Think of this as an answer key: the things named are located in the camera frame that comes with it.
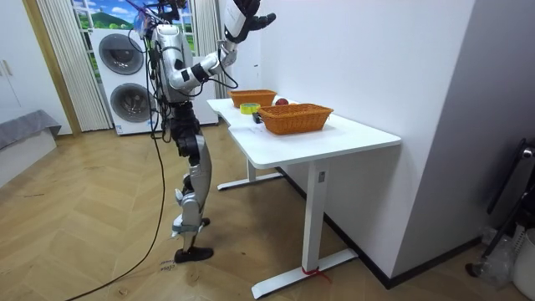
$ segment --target humanoid robot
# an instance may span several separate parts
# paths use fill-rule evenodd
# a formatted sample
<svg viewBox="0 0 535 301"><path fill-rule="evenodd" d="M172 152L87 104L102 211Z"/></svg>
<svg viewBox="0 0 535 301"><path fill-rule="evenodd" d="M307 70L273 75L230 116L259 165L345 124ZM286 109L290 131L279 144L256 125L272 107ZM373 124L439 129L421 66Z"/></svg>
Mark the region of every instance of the humanoid robot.
<svg viewBox="0 0 535 301"><path fill-rule="evenodd" d="M186 37L172 20L180 19L179 8L186 0L159 0L157 4L140 8L136 19L136 31L150 41L150 77L156 89L157 99L166 103L170 112L169 129L180 156L187 157L189 172L184 175L183 188L176 189L176 201L182 214L172 225L172 236L184 238L182 249L175 254L175 262L200 261L213 255L209 247L195 247L199 231L210 223L203 218L204 206L211 181L211 159L208 146L195 117L191 91L210 77L224 73L225 68L236 61L237 45L247 38L250 31L267 27L275 20L275 14L258 17L255 14L260 0L227 0L225 12L225 39L218 43L218 50L208 54L199 64L192 65L192 55Z"/></svg>

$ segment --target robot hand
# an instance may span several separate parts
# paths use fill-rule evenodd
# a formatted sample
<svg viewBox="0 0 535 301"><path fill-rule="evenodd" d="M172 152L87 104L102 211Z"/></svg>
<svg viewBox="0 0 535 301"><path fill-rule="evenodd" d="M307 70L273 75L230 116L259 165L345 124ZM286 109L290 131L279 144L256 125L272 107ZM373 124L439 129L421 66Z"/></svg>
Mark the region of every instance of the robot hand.
<svg viewBox="0 0 535 301"><path fill-rule="evenodd" d="M241 43L250 31L267 27L277 17L274 13L255 16L260 0L227 0L225 37L233 43Z"/></svg>

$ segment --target wicker basket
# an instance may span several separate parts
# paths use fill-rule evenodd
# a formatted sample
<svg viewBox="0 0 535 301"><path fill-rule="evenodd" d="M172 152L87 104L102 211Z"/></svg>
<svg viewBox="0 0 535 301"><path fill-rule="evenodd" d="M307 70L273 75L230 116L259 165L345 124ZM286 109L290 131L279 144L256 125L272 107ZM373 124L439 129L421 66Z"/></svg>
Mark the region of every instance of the wicker basket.
<svg viewBox="0 0 535 301"><path fill-rule="evenodd" d="M273 99L277 92L259 89L259 90L242 90L242 91L228 91L234 102L235 108L240 108L241 104L259 104L260 106L271 106Z"/></svg>
<svg viewBox="0 0 535 301"><path fill-rule="evenodd" d="M321 130L332 112L330 108L312 104L276 105L258 109L266 128L277 135Z"/></svg>

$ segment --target white curtain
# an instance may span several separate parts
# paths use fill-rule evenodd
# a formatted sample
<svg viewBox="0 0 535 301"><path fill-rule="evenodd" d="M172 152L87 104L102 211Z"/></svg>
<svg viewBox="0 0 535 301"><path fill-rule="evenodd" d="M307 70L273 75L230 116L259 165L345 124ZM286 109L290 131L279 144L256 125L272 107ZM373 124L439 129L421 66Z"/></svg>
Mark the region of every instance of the white curtain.
<svg viewBox="0 0 535 301"><path fill-rule="evenodd" d="M198 55L217 51L217 41L222 39L217 0L190 0L190 6ZM224 74L217 75L216 79L226 83ZM227 98L227 88L216 84L216 97Z"/></svg>
<svg viewBox="0 0 535 301"><path fill-rule="evenodd" d="M82 131L110 129L111 118L94 77L70 1L37 2Z"/></svg>

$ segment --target white column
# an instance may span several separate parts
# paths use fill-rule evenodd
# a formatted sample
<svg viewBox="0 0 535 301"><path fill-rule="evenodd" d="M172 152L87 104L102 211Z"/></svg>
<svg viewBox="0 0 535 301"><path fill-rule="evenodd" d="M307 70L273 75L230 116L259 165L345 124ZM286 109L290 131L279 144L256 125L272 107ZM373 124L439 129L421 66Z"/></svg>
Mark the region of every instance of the white column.
<svg viewBox="0 0 535 301"><path fill-rule="evenodd" d="M325 197L329 176L326 159L308 164L307 207L304 218L303 261L305 271L318 267L321 227L324 222Z"/></svg>
<svg viewBox="0 0 535 301"><path fill-rule="evenodd" d="M257 179L257 170L254 168L248 158L245 158L245 161L247 161L247 179L249 181L255 181Z"/></svg>

